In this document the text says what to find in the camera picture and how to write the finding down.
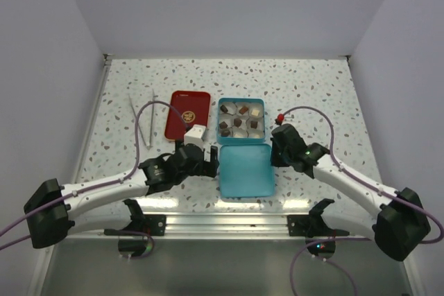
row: brown chocolate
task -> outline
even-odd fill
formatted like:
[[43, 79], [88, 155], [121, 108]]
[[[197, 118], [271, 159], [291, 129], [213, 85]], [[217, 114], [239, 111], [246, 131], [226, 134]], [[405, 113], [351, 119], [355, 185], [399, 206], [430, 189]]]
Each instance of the brown chocolate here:
[[243, 107], [241, 107], [241, 109], [239, 110], [240, 114], [245, 114], [248, 111], [248, 107], [246, 105], [244, 105]]
[[230, 134], [231, 134], [231, 132], [230, 132], [229, 129], [225, 129], [225, 130], [223, 130], [223, 131], [221, 132], [221, 136], [222, 136], [222, 137], [229, 137]]
[[242, 125], [242, 119], [235, 118], [233, 123], [234, 123], [234, 126], [236, 126], [238, 128], [240, 125]]

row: table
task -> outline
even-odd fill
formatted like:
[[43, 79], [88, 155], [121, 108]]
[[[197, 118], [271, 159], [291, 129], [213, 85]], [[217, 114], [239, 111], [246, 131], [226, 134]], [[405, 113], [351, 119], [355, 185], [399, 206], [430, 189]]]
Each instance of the table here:
[[[217, 101], [221, 97], [262, 98], [266, 108], [268, 143], [273, 119], [278, 113], [295, 105], [317, 107], [331, 117], [334, 124], [338, 157], [368, 177], [379, 180], [345, 59], [114, 59], [81, 166], [79, 182], [114, 175], [133, 166], [134, 116], [128, 94], [143, 96], [151, 87], [156, 99], [166, 102], [169, 102], [175, 90], [198, 90], [211, 94], [208, 146], [218, 145], [214, 129]], [[153, 147], [150, 150], [141, 148], [142, 161], [173, 151], [173, 143], [163, 135], [167, 114], [166, 107], [155, 106]], [[329, 129], [320, 115], [298, 110], [290, 119], [307, 143], [315, 141], [327, 146]], [[255, 218], [266, 217], [269, 225], [279, 225], [280, 236], [285, 234], [282, 233], [283, 217], [305, 214], [323, 198], [335, 199], [336, 204], [348, 212], [366, 214], [332, 187], [297, 174], [290, 168], [275, 168], [275, 186], [273, 197], [226, 200], [220, 196], [217, 178], [188, 177], [183, 184], [170, 191], [139, 198], [138, 201], [146, 213], [169, 214], [170, 227], [175, 223], [181, 224], [178, 220], [180, 216], [188, 217], [186, 225], [197, 224], [195, 220], [190, 222], [197, 216], [211, 217], [211, 222], [208, 219], [204, 222], [207, 225], [225, 224], [228, 222], [224, 220], [224, 214], [243, 218], [243, 222], [238, 224], [251, 225], [253, 220], [245, 220], [245, 217], [254, 215]]]

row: teal plastic container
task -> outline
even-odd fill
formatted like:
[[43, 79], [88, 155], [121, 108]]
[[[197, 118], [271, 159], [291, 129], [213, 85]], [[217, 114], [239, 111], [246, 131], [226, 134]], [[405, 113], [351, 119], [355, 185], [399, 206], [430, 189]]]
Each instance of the teal plastic container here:
[[225, 102], [246, 102], [265, 105], [260, 98], [221, 98], [217, 106], [217, 142], [219, 153], [219, 188], [222, 198], [260, 198], [275, 193], [275, 173], [271, 166], [271, 147], [263, 138], [232, 138], [219, 135], [219, 108]]
[[[221, 107], [222, 104], [224, 104], [224, 102], [246, 102], [246, 103], [259, 103], [262, 105], [262, 107], [264, 108], [264, 114], [265, 114], [265, 104], [264, 101], [260, 98], [230, 98], [230, 97], [224, 97], [219, 99], [219, 103], [217, 105], [217, 124], [216, 124], [216, 138], [217, 138], [217, 142], [221, 145], [257, 145], [259, 143], [263, 143], [265, 142], [265, 135], [263, 138], [258, 138], [258, 139], [254, 139], [254, 138], [230, 138], [230, 137], [221, 137], [221, 135], [219, 134], [219, 108]], [[265, 123], [265, 115], [264, 115], [264, 128], [266, 128], [266, 123]]]

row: gold logo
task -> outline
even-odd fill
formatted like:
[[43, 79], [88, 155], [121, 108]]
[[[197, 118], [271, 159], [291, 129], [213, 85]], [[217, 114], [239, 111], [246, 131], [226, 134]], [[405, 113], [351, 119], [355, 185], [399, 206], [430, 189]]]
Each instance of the gold logo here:
[[185, 121], [185, 123], [191, 123], [194, 119], [196, 119], [196, 115], [192, 111], [185, 111], [182, 114], [182, 118]]

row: terrazzo tabletop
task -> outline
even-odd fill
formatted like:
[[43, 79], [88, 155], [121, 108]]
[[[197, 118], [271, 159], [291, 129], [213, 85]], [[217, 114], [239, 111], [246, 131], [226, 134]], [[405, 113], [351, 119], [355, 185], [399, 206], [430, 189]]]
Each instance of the terrazzo tabletop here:
[[[349, 166], [379, 180], [375, 158], [346, 60], [290, 59], [149, 59], [112, 60], [94, 128], [78, 182], [111, 176], [133, 167], [134, 116], [128, 94], [169, 102], [175, 90], [211, 94], [207, 158], [216, 142], [217, 101], [221, 97], [262, 98], [265, 102], [266, 143], [273, 119], [290, 107], [310, 105], [326, 113], [335, 131], [336, 155]], [[155, 105], [153, 147], [141, 147], [141, 161], [172, 153], [164, 138], [168, 109]], [[314, 112], [298, 110], [289, 117], [306, 143], [328, 147], [330, 132]], [[365, 211], [330, 186], [291, 168], [275, 168], [275, 195], [269, 198], [226, 200], [218, 179], [188, 177], [170, 191], [140, 198], [144, 211], [188, 214], [221, 212], [306, 213], [323, 198], [335, 199], [349, 213]]]

